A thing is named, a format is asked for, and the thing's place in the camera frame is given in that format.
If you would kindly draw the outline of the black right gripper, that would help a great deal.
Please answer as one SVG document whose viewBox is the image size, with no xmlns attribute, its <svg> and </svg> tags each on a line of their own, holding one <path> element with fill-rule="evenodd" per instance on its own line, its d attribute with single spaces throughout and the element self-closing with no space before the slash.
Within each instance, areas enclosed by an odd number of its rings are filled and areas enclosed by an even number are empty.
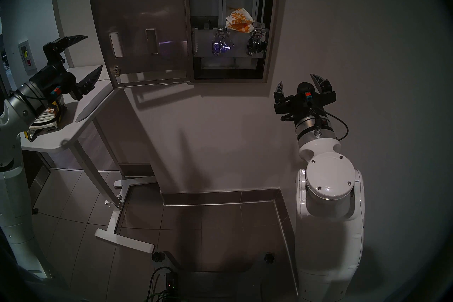
<svg viewBox="0 0 453 302">
<path fill-rule="evenodd" d="M 300 122 L 307 116 L 327 116 L 324 106 L 334 103 L 337 94 L 332 90 L 332 86 L 327 79 L 323 79 L 316 74 L 310 74 L 314 87 L 310 93 L 301 93 L 285 97 L 283 92 L 283 82 L 277 85 L 274 91 L 274 110 L 275 113 L 283 116 L 281 121 Z"/>
</svg>

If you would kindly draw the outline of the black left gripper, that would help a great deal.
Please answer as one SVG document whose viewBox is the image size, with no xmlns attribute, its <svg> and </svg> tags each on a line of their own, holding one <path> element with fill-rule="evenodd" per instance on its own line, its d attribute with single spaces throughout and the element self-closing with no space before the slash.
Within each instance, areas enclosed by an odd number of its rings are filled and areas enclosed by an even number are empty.
<svg viewBox="0 0 453 302">
<path fill-rule="evenodd" d="M 84 35 L 63 37 L 43 46 L 48 64 L 30 79 L 40 90 L 43 99 L 56 100 L 61 95 L 69 94 L 73 99 L 81 100 L 94 89 L 103 66 L 97 67 L 80 82 L 76 82 L 76 77 L 63 66 L 65 60 L 60 55 L 68 47 L 87 38 L 89 37 Z"/>
</svg>

